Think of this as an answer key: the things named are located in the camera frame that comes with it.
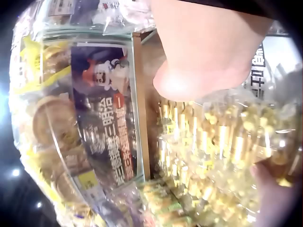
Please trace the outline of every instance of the fingernail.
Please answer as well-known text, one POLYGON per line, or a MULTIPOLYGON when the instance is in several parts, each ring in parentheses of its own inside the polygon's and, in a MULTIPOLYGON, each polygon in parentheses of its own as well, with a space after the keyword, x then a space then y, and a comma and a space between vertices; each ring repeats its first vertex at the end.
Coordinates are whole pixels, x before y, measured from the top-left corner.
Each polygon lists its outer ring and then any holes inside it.
POLYGON ((256 165, 251 166, 249 170, 253 177, 255 177, 258 173, 258 167, 256 165))

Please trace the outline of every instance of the product label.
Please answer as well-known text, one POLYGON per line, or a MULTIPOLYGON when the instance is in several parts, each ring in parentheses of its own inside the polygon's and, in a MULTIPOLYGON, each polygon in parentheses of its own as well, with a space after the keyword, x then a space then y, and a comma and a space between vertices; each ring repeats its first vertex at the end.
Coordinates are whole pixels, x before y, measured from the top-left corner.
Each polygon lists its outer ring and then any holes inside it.
POLYGON ((174 125, 167 125, 166 130, 167 130, 167 134, 172 135, 175 131, 175 126, 174 125))
POLYGON ((90 205, 97 207, 105 198, 105 194, 93 170, 74 177, 74 181, 80 189, 82 196, 90 205))
POLYGON ((213 168, 212 160, 204 161, 203 166, 206 168, 206 170, 211 170, 213 168))
POLYGON ((52 0, 48 16, 71 15, 74 13, 74 0, 52 0))
POLYGON ((251 73, 242 86, 261 100, 284 103, 287 96, 297 89, 293 81, 296 77, 288 77, 288 74, 302 68, 302 58, 290 37, 277 30, 270 33, 275 36, 266 36, 258 47, 251 73))
POLYGON ((102 187, 112 189, 136 175, 127 48, 78 43, 71 48, 71 56, 82 141, 102 187))

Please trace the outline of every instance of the finger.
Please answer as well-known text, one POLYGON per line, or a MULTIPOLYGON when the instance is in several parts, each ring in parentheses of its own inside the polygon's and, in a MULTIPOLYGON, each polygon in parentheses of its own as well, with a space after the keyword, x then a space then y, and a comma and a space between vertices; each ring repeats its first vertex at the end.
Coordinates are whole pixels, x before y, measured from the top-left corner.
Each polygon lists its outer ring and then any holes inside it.
POLYGON ((262 192, 278 185, 265 166, 261 163, 252 166, 250 168, 250 172, 257 183, 257 189, 262 192))

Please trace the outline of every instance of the clear plastic packaging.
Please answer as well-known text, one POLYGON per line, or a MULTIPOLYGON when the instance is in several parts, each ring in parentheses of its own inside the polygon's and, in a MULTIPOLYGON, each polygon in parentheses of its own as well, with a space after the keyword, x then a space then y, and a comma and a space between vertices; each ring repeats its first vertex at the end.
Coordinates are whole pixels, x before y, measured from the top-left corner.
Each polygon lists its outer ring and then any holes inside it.
POLYGON ((121 35, 155 28, 146 0, 41 0, 36 4, 38 10, 32 24, 35 36, 40 32, 77 29, 121 35))
POLYGON ((143 226, 144 209, 135 183, 107 194, 98 209, 107 226, 143 226))
POLYGON ((106 194, 143 176, 131 40, 58 33, 21 41, 24 67, 10 72, 9 106, 22 163, 60 224, 93 226, 91 210, 106 194))
POLYGON ((194 226, 194 221, 170 192, 167 182, 162 179, 148 181, 139 185, 138 189, 145 209, 154 220, 153 226, 194 226))
POLYGON ((258 197, 250 166, 264 164, 278 182, 301 168, 301 104, 260 100, 243 88, 219 91, 199 103, 161 106, 160 175, 200 225, 251 226, 258 197), (174 117, 169 110, 178 105, 174 117), (176 128, 184 131, 174 136, 176 128))
POLYGON ((242 86, 259 99, 282 107, 294 100, 302 103, 301 84, 302 58, 292 38, 275 21, 258 47, 242 86))

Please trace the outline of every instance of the dark background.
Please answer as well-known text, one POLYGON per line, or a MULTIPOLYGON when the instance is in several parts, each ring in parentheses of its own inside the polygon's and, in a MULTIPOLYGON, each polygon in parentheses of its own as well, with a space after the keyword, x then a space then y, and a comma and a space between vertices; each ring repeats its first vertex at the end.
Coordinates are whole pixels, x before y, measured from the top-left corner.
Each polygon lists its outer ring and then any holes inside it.
MULTIPOLYGON (((2 226, 52 227, 56 222, 52 204, 25 172, 19 151, 13 144, 11 116, 8 109, 9 61, 12 29, 18 15, 32 0, 1 2, 0 7, 0 219, 2 226)), ((280 20, 294 38, 302 55, 300 1, 256 0, 272 18, 280 20)), ((289 220, 302 226, 302 197, 289 220)))
POLYGON ((5 1, 0 9, 0 222, 5 227, 59 227, 53 205, 20 162, 8 108, 12 29, 17 16, 30 2, 5 1), (13 175, 14 170, 19 171, 18 176, 13 175))

